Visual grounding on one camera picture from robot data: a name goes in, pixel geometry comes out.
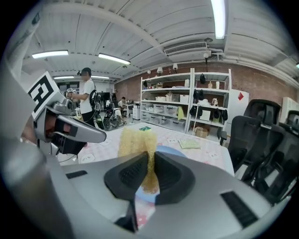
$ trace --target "black bag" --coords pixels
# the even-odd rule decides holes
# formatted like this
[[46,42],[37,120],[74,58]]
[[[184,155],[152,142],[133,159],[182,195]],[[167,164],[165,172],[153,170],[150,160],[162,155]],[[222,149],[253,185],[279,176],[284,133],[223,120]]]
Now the black bag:
[[[196,116],[196,110],[197,110],[197,106],[192,106],[190,110],[190,114],[192,116]],[[202,108],[201,106],[198,106],[197,118],[199,118],[200,116],[202,116]]]
[[204,74],[200,75],[200,83],[204,84],[206,82],[206,77]]
[[223,121],[228,120],[228,111],[227,110],[222,111],[222,118],[223,118]]
[[199,97],[198,97],[198,99],[199,99],[199,100],[204,100],[204,98],[205,98],[205,97],[204,97],[204,91],[203,91],[203,90],[200,90],[200,91],[199,91]]
[[213,115],[213,117],[214,117],[215,119],[218,119],[218,118],[220,117],[220,110],[219,110],[219,109],[216,109],[216,110],[214,111],[214,115]]
[[199,91],[194,90],[193,98],[194,98],[194,99],[199,99]]

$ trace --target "yellow cloth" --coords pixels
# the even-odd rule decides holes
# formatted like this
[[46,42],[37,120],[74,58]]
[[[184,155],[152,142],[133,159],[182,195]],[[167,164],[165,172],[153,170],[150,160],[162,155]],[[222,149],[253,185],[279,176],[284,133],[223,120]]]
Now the yellow cloth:
[[184,117],[183,108],[181,106],[178,107],[178,120],[181,120]]

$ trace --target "black pants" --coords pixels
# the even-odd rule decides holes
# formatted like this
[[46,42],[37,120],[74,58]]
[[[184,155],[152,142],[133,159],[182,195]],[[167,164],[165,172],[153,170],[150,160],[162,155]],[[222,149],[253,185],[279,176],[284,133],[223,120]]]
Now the black pants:
[[93,121],[93,111],[90,111],[88,113],[84,113],[82,114],[82,118],[83,118],[83,121],[93,127],[95,127],[94,125],[94,121]]

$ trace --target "black office chair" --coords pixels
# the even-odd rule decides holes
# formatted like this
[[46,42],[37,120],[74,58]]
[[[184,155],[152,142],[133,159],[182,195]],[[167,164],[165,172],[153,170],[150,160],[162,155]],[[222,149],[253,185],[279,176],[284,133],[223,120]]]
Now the black office chair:
[[254,188],[272,204],[294,190],[299,176],[299,112],[290,111],[285,124],[285,138],[269,162],[255,175]]
[[244,116],[232,121],[231,140],[228,146],[234,171],[247,167],[240,179],[251,184],[258,167],[270,160],[284,138],[285,131],[277,126],[280,106],[267,100],[249,102]]

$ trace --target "wheel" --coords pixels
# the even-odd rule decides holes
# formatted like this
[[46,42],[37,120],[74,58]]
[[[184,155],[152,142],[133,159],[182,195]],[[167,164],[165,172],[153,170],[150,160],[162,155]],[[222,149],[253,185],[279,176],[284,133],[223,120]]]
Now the wheel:
[[109,120],[109,119],[104,119],[104,120],[103,120],[103,125],[104,125],[104,128],[105,128],[106,130],[109,130],[110,127],[111,127],[110,120]]

